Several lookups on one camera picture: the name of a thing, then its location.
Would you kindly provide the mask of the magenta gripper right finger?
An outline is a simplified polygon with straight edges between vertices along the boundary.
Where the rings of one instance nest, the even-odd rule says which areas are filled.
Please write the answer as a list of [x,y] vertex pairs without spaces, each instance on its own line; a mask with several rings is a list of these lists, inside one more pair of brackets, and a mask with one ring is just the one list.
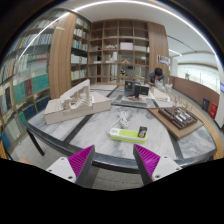
[[133,145],[133,155],[143,182],[154,182],[181,170],[171,158],[159,156],[137,144]]

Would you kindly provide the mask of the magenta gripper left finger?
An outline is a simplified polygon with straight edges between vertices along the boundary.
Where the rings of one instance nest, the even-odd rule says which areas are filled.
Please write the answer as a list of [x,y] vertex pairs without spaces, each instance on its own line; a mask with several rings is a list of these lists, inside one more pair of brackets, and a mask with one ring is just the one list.
[[78,151],[69,158],[60,157],[47,168],[47,171],[78,186],[84,187],[94,154],[95,146],[91,145]]

